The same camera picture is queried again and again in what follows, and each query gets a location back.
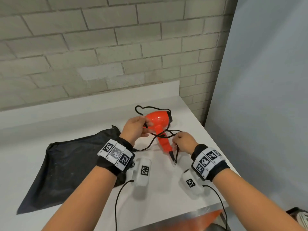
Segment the cinder block wall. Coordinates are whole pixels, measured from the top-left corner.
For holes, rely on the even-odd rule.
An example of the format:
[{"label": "cinder block wall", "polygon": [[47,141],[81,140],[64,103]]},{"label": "cinder block wall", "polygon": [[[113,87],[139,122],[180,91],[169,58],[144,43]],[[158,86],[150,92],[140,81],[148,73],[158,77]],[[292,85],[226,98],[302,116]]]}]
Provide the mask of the cinder block wall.
[{"label": "cinder block wall", "polygon": [[0,109],[180,80],[210,105],[237,0],[0,0]]}]

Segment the person's right forearm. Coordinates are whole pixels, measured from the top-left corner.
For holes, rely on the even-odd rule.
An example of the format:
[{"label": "person's right forearm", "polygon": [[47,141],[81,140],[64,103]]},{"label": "person's right forearm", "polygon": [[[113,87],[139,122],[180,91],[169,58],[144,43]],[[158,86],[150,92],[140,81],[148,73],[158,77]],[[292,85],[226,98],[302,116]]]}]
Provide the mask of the person's right forearm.
[{"label": "person's right forearm", "polygon": [[304,231],[292,217],[231,169],[218,173],[213,183],[247,231]]}]

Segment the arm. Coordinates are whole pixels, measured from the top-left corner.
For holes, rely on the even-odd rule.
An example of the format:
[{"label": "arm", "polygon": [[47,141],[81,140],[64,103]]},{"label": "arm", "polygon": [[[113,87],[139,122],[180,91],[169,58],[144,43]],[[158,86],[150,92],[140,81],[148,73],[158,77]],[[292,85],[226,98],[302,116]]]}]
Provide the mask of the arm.
[{"label": "arm", "polygon": [[[129,119],[120,135],[134,146],[139,137],[146,137],[152,130],[143,128],[153,124],[145,117]],[[113,189],[116,176],[105,168],[95,166],[77,189],[47,222],[42,231],[90,231],[98,219]]]},{"label": "arm", "polygon": [[[198,145],[186,132],[178,133],[172,141],[190,155]],[[292,217],[231,169],[220,171],[213,183],[247,231],[304,231]]]}]

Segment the hand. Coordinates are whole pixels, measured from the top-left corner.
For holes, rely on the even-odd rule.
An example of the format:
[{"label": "hand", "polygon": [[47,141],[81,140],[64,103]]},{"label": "hand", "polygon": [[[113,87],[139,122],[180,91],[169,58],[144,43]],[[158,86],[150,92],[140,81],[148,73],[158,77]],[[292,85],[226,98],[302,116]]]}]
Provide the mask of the hand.
[{"label": "hand", "polygon": [[154,131],[148,128],[143,128],[143,125],[147,123],[148,126],[153,126],[153,123],[144,116],[134,117],[127,121],[123,127],[123,131],[120,134],[122,139],[128,141],[132,146],[135,145],[135,141],[140,137],[149,136],[148,133],[153,133]]},{"label": "hand", "polygon": [[181,151],[185,151],[192,155],[195,147],[198,145],[194,137],[187,132],[179,132],[173,138],[172,142],[176,143]]}]

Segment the black pouch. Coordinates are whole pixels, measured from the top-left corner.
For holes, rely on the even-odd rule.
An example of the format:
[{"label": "black pouch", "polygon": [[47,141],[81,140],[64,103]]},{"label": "black pouch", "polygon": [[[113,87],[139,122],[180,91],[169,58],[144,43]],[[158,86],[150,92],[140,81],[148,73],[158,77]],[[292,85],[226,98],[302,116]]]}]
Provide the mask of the black pouch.
[{"label": "black pouch", "polygon": [[[117,127],[76,140],[51,143],[32,186],[17,210],[23,214],[62,204],[95,167],[97,153],[108,140],[115,140]],[[126,175],[118,175],[115,186],[125,183]]]}]

